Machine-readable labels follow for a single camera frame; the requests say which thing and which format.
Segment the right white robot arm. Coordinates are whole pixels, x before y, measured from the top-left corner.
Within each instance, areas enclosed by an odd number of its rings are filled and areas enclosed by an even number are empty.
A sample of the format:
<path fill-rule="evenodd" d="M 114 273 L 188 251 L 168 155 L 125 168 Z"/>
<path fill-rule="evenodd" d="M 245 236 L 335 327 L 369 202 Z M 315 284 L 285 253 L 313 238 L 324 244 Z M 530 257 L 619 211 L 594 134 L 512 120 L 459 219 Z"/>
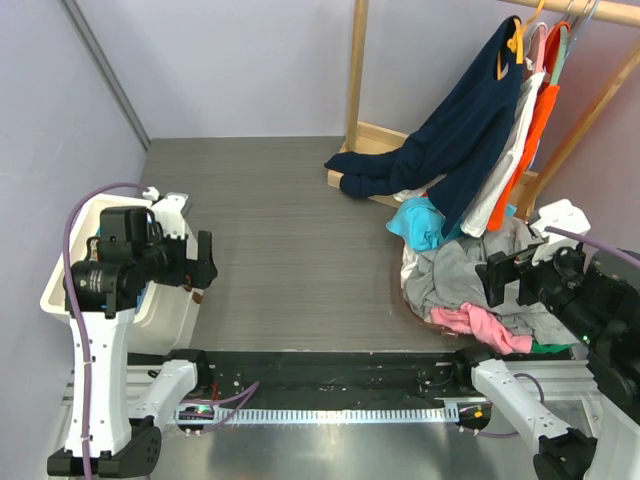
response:
<path fill-rule="evenodd" d="M 546 361 L 518 370 L 482 347 L 456 354 L 451 380 L 478 393 L 528 447 L 540 479 L 639 476 L 639 255 L 580 246 L 535 262 L 527 249 L 499 252 L 477 266 L 490 305 L 506 298 L 542 304 L 584 346 L 582 361 Z"/>

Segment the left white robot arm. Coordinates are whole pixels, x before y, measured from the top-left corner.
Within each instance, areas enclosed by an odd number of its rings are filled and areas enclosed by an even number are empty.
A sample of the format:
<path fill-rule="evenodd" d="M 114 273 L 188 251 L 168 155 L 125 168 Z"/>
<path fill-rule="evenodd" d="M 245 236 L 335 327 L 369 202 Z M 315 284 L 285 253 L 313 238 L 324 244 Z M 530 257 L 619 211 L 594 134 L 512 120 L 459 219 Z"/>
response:
<path fill-rule="evenodd" d="M 54 477 L 148 477 L 161 453 L 162 431 L 188 396 L 213 385 L 206 354 L 174 349 L 134 406 L 126 397 L 128 344 L 138 299 L 151 282 L 204 290 L 217 277 L 212 234 L 199 231 L 197 255 L 180 209 L 114 206 L 101 211 L 87 255 L 64 266 L 65 305 L 76 347 L 72 420 L 65 444 L 47 460 Z"/>

